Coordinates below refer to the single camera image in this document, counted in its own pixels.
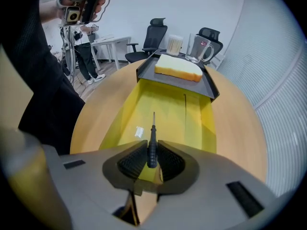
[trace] hand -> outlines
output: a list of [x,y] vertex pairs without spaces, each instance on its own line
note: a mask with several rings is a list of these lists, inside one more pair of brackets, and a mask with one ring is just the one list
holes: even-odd
[[[95,12],[94,12],[94,15],[93,15],[93,20],[97,18],[97,14],[101,11],[101,7],[102,7],[102,5],[104,5],[105,2],[106,2],[106,0],[99,0],[98,1],[98,4],[97,4],[97,6],[95,8]],[[63,6],[72,6],[73,5],[73,1],[71,1],[71,0],[62,0],[61,4]],[[83,9],[83,6],[84,6],[84,3],[81,4],[81,6],[80,6],[80,10],[81,11]],[[62,19],[62,17],[64,16],[62,9],[58,10],[57,16],[58,16],[58,18]]]

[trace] person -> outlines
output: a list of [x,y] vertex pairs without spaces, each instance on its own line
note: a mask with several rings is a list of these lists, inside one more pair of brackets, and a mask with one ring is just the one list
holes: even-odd
[[75,40],[75,51],[81,74],[87,80],[88,84],[98,82],[106,77],[105,74],[97,74],[92,60],[91,44],[88,38],[89,33],[96,32],[98,27],[87,27],[85,25],[72,26],[73,34],[79,35]]
[[[19,129],[36,136],[41,143],[56,148],[59,155],[69,154],[73,129],[84,101],[64,76],[60,64],[51,54],[42,23],[61,18],[63,11],[56,1],[39,4],[39,0],[23,1],[18,20],[10,25],[12,33],[3,34],[1,43],[11,63],[33,91],[19,123]],[[105,0],[95,9],[101,11]],[[63,5],[72,5],[63,0]],[[12,18],[10,9],[3,18]]]

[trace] black tray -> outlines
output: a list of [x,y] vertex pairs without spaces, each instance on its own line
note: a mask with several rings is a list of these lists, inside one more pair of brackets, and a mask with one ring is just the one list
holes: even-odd
[[[164,74],[154,72],[154,66],[162,54],[166,55],[166,49],[159,48],[146,61],[136,69],[137,81],[140,79],[147,79],[155,82],[161,82],[168,85],[173,85],[182,89],[190,90],[201,95],[210,97],[211,102],[219,96],[219,92],[207,72],[206,68],[198,63],[197,66],[202,70],[202,79],[199,82],[189,81],[185,79],[176,78]],[[185,54],[179,53],[177,58],[185,59]]]

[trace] black office chair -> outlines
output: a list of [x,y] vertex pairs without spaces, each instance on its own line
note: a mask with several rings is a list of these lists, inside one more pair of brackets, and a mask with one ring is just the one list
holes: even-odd
[[[214,56],[216,56],[223,48],[223,44],[219,42],[219,31],[216,31],[211,28],[203,27],[200,29],[198,36],[202,36],[204,38],[207,38],[211,41],[211,45],[214,48],[214,54],[210,59],[207,61],[201,61],[204,65],[210,64],[210,61],[213,59]],[[205,52],[203,59],[206,59],[211,54],[211,48],[208,48],[208,50]]]
[[143,51],[136,51],[135,46],[138,45],[136,43],[127,44],[133,48],[132,53],[125,55],[127,61],[133,63],[141,59],[147,59],[149,55],[159,48],[159,45],[167,31],[167,26],[163,25],[164,19],[165,18],[155,18],[150,21],[150,26],[147,28],[146,39],[142,48]]

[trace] chair armrest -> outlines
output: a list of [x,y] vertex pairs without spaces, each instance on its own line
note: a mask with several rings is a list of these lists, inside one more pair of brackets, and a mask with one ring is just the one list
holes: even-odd
[[152,52],[156,51],[157,48],[142,48],[142,50],[145,51],[145,52],[150,52],[150,53],[152,53]]
[[136,45],[139,45],[139,44],[137,44],[137,43],[132,43],[132,44],[126,44],[126,45],[127,45],[127,46],[132,46],[133,51],[136,52],[135,46],[136,46]]

